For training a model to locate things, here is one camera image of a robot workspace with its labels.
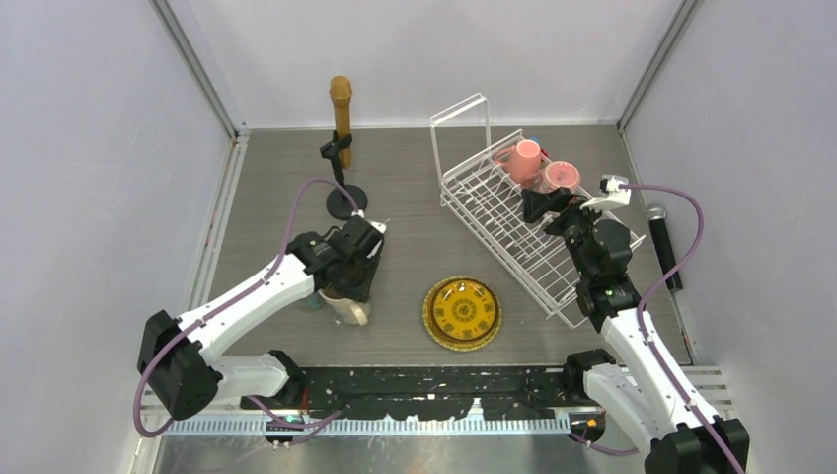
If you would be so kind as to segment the cream floral cup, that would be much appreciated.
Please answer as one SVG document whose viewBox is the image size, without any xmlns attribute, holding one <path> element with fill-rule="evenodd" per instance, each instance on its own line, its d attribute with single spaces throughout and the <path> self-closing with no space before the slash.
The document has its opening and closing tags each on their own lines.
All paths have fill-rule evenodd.
<svg viewBox="0 0 837 474">
<path fill-rule="evenodd" d="M 359 302 L 351 298 L 342 297 L 327 289 L 321 289 L 318 293 L 346 324 L 365 326 L 369 323 L 371 314 L 370 303 Z"/>
</svg>

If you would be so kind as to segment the blue patterned bowl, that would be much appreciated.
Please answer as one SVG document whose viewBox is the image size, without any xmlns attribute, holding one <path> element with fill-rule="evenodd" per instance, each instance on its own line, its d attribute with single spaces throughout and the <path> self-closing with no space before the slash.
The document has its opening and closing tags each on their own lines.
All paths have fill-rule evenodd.
<svg viewBox="0 0 837 474">
<path fill-rule="evenodd" d="M 317 311 L 326 304 L 325 300 L 318 292 L 309 294 L 308 296 L 298 300 L 295 306 L 303 311 Z"/>
</svg>

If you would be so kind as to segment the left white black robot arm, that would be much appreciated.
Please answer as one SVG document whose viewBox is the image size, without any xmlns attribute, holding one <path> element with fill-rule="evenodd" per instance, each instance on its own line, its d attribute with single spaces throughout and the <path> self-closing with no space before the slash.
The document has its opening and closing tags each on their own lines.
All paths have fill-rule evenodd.
<svg viewBox="0 0 837 474">
<path fill-rule="evenodd" d="M 283 308 L 322 290 L 364 303 L 370 298 L 387 226 L 356 214 L 325 234 L 294 237 L 262 270 L 179 316 L 161 310 L 144 326 L 137 369 L 174 421 L 216 399 L 256 396 L 294 407 L 307 381 L 285 352 L 229 356 L 227 350 Z"/>
</svg>

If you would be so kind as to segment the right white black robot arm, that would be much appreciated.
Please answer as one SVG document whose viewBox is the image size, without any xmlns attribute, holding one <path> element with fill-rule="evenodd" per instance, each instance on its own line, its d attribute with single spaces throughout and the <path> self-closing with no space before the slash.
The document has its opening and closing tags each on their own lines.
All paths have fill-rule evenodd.
<svg viewBox="0 0 837 474">
<path fill-rule="evenodd" d="M 580 277 L 576 301 L 594 329 L 625 363 L 621 369 L 604 350 L 569 355 L 564 392 L 576 405 L 602 407 L 644 457 L 647 473 L 743 473 L 750 436 L 738 419 L 725 419 L 693 385 L 660 339 L 647 302 L 668 277 L 640 295 L 627 273 L 633 257 L 631 232 L 602 213 L 628 204 L 637 185 L 617 178 L 601 182 L 601 194 L 586 199 L 567 188 L 522 191 L 522 214 L 563 239 Z"/>
</svg>

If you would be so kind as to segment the pink floral cup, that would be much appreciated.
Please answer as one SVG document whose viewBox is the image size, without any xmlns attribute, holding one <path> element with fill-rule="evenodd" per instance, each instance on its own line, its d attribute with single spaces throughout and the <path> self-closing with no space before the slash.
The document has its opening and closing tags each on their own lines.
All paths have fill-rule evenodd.
<svg viewBox="0 0 837 474">
<path fill-rule="evenodd" d="M 543 169 L 536 190 L 547 194 L 558 188 L 567 188 L 574 193 L 580 187 L 580 181 L 581 174 L 576 166 L 569 162 L 556 161 Z"/>
</svg>

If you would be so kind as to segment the pink plastic cup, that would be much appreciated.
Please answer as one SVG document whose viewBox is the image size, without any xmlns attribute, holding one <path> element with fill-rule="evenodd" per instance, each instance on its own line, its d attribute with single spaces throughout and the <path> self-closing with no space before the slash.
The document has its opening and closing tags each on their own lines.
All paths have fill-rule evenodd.
<svg viewBox="0 0 837 474">
<path fill-rule="evenodd" d="M 538 142 L 523 139 L 499 150 L 493 158 L 514 183 L 527 187 L 536 181 L 544 155 Z"/>
</svg>

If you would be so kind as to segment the black silver microphone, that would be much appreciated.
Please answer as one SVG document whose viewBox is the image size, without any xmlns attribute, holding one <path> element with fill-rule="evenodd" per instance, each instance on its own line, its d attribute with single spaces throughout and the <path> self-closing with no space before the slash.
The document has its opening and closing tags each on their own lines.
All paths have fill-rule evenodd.
<svg viewBox="0 0 837 474">
<path fill-rule="evenodd" d="M 677 263 L 666 225 L 666 209 L 653 203 L 646 207 L 645 217 L 661 272 L 667 275 Z"/>
</svg>

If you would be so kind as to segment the brown microphone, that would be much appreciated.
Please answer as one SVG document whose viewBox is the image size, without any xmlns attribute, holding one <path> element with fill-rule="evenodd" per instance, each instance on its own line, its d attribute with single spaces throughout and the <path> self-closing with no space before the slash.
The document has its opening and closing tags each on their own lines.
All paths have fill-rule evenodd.
<svg viewBox="0 0 837 474">
<path fill-rule="evenodd" d="M 329 95 L 334 109 L 335 139 L 340 141 L 351 134 L 350 102 L 353 92 L 349 79 L 342 75 L 333 77 L 330 82 Z"/>
</svg>

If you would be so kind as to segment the left aluminium rail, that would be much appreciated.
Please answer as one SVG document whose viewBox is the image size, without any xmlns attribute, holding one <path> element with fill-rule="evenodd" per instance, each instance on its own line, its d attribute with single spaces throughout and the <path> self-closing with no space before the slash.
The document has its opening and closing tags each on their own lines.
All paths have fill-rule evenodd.
<svg viewBox="0 0 837 474">
<path fill-rule="evenodd" d="M 209 300 L 250 136 L 251 131 L 244 129 L 234 138 L 222 163 L 212 206 L 198 240 L 197 260 L 190 278 L 188 298 L 182 310 L 192 310 Z"/>
</svg>

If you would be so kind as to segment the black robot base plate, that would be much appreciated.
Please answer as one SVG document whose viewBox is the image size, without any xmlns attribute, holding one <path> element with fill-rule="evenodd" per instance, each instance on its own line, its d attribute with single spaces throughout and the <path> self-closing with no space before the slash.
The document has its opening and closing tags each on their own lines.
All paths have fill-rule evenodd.
<svg viewBox="0 0 837 474">
<path fill-rule="evenodd" d="M 290 385 L 259 401 L 275 413 L 302 409 L 320 419 L 339 411 L 351 420 L 461 420 L 473 408 L 489 421 L 601 411 L 567 388 L 558 366 L 303 367 Z"/>
</svg>

